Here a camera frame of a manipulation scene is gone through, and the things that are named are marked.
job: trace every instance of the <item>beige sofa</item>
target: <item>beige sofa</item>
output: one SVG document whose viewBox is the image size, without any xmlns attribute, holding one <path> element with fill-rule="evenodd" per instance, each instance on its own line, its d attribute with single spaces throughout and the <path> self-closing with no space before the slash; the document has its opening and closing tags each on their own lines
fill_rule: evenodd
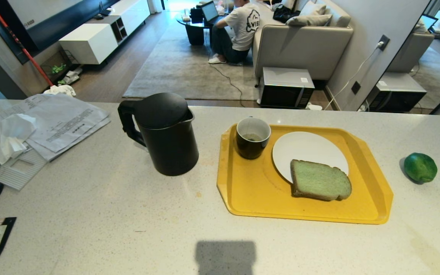
<svg viewBox="0 0 440 275">
<path fill-rule="evenodd" d="M 386 69 L 388 73 L 409 73 L 434 41 L 431 33 L 412 33 Z"/>
<path fill-rule="evenodd" d="M 286 26 L 273 18 L 273 12 L 262 2 L 259 6 L 260 28 L 254 35 L 252 58 L 256 77 L 265 66 L 309 70 L 314 80 L 329 80 L 344 52 L 353 29 L 351 17 L 330 0 L 325 14 L 332 14 L 329 26 Z M 308 0 L 298 0 L 295 10 L 301 10 Z"/>
</svg>

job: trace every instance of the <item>white t-shirt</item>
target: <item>white t-shirt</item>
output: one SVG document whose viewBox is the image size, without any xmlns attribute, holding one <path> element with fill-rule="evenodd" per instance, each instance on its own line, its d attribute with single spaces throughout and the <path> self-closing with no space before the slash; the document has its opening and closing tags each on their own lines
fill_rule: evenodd
<svg viewBox="0 0 440 275">
<path fill-rule="evenodd" d="M 225 17 L 227 25 L 234 30 L 232 49 L 244 51 L 250 49 L 254 33 L 259 28 L 259 11 L 253 3 L 247 3 L 234 9 Z"/>
</svg>

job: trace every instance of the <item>yellow tray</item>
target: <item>yellow tray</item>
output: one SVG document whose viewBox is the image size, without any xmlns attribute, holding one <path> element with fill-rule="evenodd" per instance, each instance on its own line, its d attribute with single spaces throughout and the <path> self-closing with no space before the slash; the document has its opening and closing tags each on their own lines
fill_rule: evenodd
<svg viewBox="0 0 440 275">
<path fill-rule="evenodd" d="M 246 160 L 237 153 L 234 124 L 222 134 L 217 187 L 230 213 L 240 216 L 382 224 L 388 221 L 393 192 L 367 144 L 336 128 L 271 125 L 262 155 Z M 353 192 L 342 201 L 293 198 L 290 182 L 274 167 L 274 143 L 289 132 L 311 132 L 334 143 L 349 164 Z"/>
</svg>

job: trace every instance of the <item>kettle handle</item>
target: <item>kettle handle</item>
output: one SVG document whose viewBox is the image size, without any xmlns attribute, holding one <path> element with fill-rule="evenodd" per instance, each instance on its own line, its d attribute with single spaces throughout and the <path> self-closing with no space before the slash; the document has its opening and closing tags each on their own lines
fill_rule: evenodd
<svg viewBox="0 0 440 275">
<path fill-rule="evenodd" d="M 127 136 L 146 147 L 142 134 L 135 128 L 135 123 L 133 123 L 131 117 L 135 113 L 134 104 L 135 101 L 133 100 L 122 101 L 118 106 L 118 115 L 123 125 L 123 131 L 127 133 Z"/>
</svg>

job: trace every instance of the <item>bread slice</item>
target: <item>bread slice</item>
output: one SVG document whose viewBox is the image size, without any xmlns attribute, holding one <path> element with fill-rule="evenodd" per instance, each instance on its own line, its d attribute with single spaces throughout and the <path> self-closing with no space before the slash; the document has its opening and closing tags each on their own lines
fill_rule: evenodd
<svg viewBox="0 0 440 275">
<path fill-rule="evenodd" d="M 293 197 L 340 201 L 353 191 L 349 178 L 337 167 L 304 160 L 292 160 L 290 167 Z"/>
</svg>

